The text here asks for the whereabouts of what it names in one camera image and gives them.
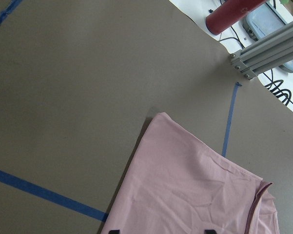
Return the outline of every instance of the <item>blue tape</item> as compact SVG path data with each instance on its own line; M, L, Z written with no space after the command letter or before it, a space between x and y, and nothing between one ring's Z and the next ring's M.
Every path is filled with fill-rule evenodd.
M234 105L235 105L235 99L237 94L237 89L242 86L240 83L236 83L233 90L230 110L229 110L229 116L228 116L228 122L226 124L226 130L225 130L225 137L223 142L223 148L222 148L222 156L226 156L226 150L228 148L229 143L229 136L230 136L230 130L231 130L231 123L232 123L232 117L233 117L233 111L234 111Z
M48 189L42 188L38 185L35 185L3 171L0 171L0 182L103 222L106 221L108 216L108 214L102 211L54 193Z
M12 0L10 5L0 12L0 24L11 14L23 0Z

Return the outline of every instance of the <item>red cylinder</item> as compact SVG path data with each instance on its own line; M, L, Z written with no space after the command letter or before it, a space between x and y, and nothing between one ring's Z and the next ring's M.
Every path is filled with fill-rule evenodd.
M206 17L208 30L218 35L267 0L227 0Z

